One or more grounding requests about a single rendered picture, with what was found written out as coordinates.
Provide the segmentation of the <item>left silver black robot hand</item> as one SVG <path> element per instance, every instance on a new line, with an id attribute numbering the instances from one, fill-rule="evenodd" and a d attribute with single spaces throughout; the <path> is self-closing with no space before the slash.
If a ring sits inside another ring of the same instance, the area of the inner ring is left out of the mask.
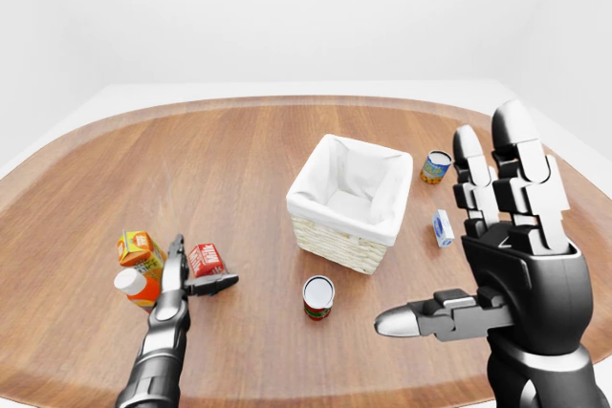
<path id="1" fill-rule="evenodd" d="M 189 279 L 189 267 L 185 252 L 185 239 L 179 233 L 170 244 L 168 258 L 164 264 L 161 294 L 151 312 L 152 317 L 162 325 L 188 330 L 189 296 L 216 294 L 235 285 L 239 276 L 233 273 L 213 274 Z"/>

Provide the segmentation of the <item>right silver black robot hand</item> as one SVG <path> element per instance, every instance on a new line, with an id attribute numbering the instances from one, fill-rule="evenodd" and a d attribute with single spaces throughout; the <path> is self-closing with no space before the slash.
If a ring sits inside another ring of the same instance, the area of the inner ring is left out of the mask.
<path id="1" fill-rule="evenodd" d="M 557 161 L 518 100 L 496 109 L 492 141 L 495 168 L 470 126 L 453 138 L 453 192 L 469 215 L 462 245 L 476 295 L 438 291 L 381 313 L 375 331 L 450 341 L 498 330 L 532 354 L 569 354 L 590 322 L 593 296 L 585 259 L 563 229 L 569 203 Z"/>

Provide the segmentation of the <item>red milk carton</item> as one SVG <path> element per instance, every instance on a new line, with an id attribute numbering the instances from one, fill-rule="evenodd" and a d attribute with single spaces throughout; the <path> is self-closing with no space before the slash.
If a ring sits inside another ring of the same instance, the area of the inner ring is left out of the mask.
<path id="1" fill-rule="evenodd" d="M 226 267 L 213 243 L 196 245 L 187 260 L 196 278 L 226 273 Z"/>

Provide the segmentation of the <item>white lined wicker basket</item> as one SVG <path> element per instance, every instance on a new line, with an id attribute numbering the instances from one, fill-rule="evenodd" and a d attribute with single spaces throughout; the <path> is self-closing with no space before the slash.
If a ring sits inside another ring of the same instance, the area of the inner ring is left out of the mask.
<path id="1" fill-rule="evenodd" d="M 286 195 L 300 248 L 372 274 L 402 225 L 410 154 L 325 135 Z"/>

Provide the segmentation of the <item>orange bottle with white cap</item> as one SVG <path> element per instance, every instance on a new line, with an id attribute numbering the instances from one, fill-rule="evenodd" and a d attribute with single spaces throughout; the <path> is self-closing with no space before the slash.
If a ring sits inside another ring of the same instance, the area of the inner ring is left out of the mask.
<path id="1" fill-rule="evenodd" d="M 135 268 L 125 268 L 114 280 L 114 286 L 147 313 L 151 313 L 161 293 L 158 280 L 145 277 Z"/>

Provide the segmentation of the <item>orange juice carton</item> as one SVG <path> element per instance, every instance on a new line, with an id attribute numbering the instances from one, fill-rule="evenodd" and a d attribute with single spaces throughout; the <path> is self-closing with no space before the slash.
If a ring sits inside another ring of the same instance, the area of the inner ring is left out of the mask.
<path id="1" fill-rule="evenodd" d="M 146 231 L 124 231 L 117 251 L 122 267 L 135 268 L 147 278 L 161 280 L 167 255 Z"/>

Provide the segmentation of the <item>small white blue box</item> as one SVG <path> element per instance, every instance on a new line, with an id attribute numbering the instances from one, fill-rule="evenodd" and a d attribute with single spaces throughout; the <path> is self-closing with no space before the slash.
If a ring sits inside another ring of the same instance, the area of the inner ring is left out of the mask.
<path id="1" fill-rule="evenodd" d="M 432 217 L 432 226 L 439 247 L 447 247 L 454 241 L 448 214 L 444 209 L 437 209 Z"/>

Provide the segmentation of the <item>blue and yellow tin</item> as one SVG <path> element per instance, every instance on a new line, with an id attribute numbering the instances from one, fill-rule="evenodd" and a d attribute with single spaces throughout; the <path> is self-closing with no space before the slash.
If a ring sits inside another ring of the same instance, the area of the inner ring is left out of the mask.
<path id="1" fill-rule="evenodd" d="M 452 157 L 442 150 L 432 150 L 427 154 L 425 163 L 420 172 L 420 178 L 425 183 L 439 183 L 446 175 L 452 164 Z"/>

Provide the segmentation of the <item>red tin with white lid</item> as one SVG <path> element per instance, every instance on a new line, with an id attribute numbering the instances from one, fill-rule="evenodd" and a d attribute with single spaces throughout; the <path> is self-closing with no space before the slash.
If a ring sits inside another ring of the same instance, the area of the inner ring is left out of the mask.
<path id="1" fill-rule="evenodd" d="M 309 278 L 302 290 L 304 311 L 312 320 L 327 317 L 333 307 L 335 287 L 326 276 L 315 275 Z"/>

